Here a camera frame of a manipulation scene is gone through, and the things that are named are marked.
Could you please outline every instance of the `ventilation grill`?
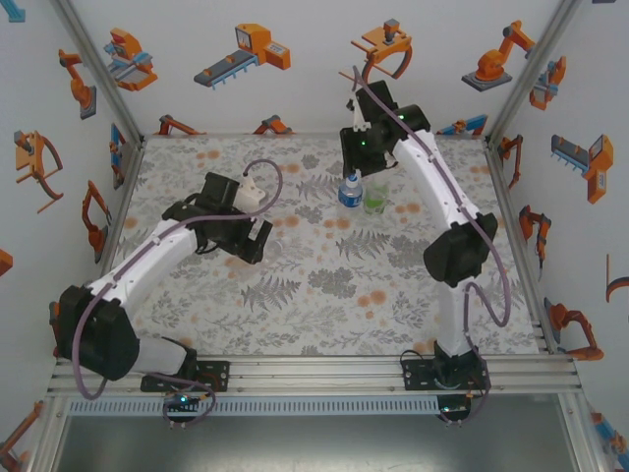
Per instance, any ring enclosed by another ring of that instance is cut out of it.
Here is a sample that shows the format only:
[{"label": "ventilation grill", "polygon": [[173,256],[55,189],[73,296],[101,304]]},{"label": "ventilation grill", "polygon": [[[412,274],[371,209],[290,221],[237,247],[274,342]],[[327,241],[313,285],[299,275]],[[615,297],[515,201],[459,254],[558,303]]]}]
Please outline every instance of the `ventilation grill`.
[{"label": "ventilation grill", "polygon": [[[188,416],[205,411],[211,400],[189,407]],[[70,416],[161,416],[161,398],[77,399],[70,404]],[[212,416],[348,416],[348,415],[436,415],[436,396],[353,396],[353,397],[219,397]]]}]

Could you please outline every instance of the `black mounting plate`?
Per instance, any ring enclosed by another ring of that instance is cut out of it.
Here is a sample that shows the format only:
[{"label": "black mounting plate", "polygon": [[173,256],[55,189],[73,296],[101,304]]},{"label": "black mounting plate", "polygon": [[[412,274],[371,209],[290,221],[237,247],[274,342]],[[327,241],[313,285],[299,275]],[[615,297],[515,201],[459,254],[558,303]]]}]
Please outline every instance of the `black mounting plate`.
[{"label": "black mounting plate", "polygon": [[[196,381],[209,386],[214,392],[227,391],[229,384],[229,362],[227,361],[197,361]],[[140,391],[146,393],[163,393],[179,391],[186,388],[180,383],[161,381],[151,376],[142,377]],[[189,391],[204,391],[193,386]]]},{"label": "black mounting plate", "polygon": [[478,367],[470,371],[468,383],[464,385],[444,385],[439,383],[432,359],[404,359],[401,364],[404,388],[407,391],[438,390],[444,392],[445,390],[468,390],[470,388],[486,390],[486,373],[483,371],[480,363]]}]

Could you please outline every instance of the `patterned mat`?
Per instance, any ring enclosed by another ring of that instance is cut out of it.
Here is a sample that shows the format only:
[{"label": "patterned mat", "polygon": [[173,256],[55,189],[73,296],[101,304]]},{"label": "patterned mat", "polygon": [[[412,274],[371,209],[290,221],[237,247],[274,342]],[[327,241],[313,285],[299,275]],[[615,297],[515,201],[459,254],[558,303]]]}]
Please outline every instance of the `patterned mat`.
[{"label": "patterned mat", "polygon": [[[537,353],[483,144],[437,144],[471,200],[498,217],[495,245],[512,289],[509,326],[496,327],[476,299],[472,337],[484,353]],[[441,316],[436,284],[423,263],[423,250],[438,236],[430,214],[399,166],[387,171],[390,203],[383,215],[342,209],[336,199],[342,155],[334,136],[148,140],[115,264],[146,238],[166,208],[200,191],[206,172],[238,179],[246,163],[260,157],[284,171],[281,198],[265,216],[274,224],[268,244],[281,248],[279,258],[254,266],[222,251],[185,259],[135,314],[138,333],[174,337],[203,354],[429,352]],[[275,192],[269,166],[252,175],[268,194]],[[501,306],[491,257],[480,281],[491,303]]]}]

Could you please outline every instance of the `water bottle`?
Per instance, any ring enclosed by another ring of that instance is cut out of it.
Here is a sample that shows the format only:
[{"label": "water bottle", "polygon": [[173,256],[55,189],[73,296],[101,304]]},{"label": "water bottle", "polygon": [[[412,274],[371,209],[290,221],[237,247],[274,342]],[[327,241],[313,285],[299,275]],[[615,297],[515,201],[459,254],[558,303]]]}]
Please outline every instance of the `water bottle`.
[{"label": "water bottle", "polygon": [[360,173],[350,175],[338,188],[338,201],[347,208],[354,208],[363,200]]}]

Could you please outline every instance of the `metal frame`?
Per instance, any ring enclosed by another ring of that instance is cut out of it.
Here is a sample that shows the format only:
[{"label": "metal frame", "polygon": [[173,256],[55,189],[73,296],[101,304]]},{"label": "metal frame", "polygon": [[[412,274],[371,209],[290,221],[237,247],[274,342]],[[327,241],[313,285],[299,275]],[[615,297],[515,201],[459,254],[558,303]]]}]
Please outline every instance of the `metal frame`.
[{"label": "metal frame", "polygon": [[[105,252],[103,272],[111,268],[117,240],[122,231],[136,179],[143,158],[143,137],[135,120],[124,104],[117,88],[107,74],[85,27],[78,17],[71,0],[50,0],[64,26],[77,44],[80,53],[91,66],[99,86],[121,118],[136,151],[132,167],[126,176],[125,195],[112,230],[110,244]],[[491,130],[491,140],[486,148],[487,162],[500,210],[505,220],[506,231],[511,242],[516,266],[533,320],[538,346],[541,352],[556,353],[557,346],[545,316],[543,298],[535,283],[533,271],[526,257],[526,244],[518,231],[517,213],[514,211],[507,184],[499,165],[496,143],[504,134],[519,107],[543,68],[552,48],[572,21],[583,0],[562,0],[550,20],[536,51],[507,99],[496,123]],[[230,388],[221,396],[230,401],[252,397],[348,397],[404,398],[409,395],[404,388],[402,370],[397,357],[250,357],[250,356],[203,356],[202,360],[220,359],[232,363]],[[552,393],[558,398],[558,408],[564,419],[566,440],[571,444],[575,468],[581,471],[605,470],[606,462],[594,427],[589,421],[589,409],[583,394],[579,376],[573,360],[562,354],[548,355],[498,355],[486,356],[493,383],[491,394],[538,394]],[[95,389],[100,383],[98,375],[85,372],[86,386]],[[130,397],[154,400],[159,393],[142,393],[140,375],[129,375],[111,383],[105,389],[108,401],[124,401]],[[444,391],[460,393],[457,390]],[[416,391],[419,398],[432,397],[434,392]],[[31,439],[31,455],[25,471],[52,471],[62,450],[70,406],[79,398],[72,367],[69,361],[59,360],[55,368],[45,399],[41,421],[35,424]]]}]

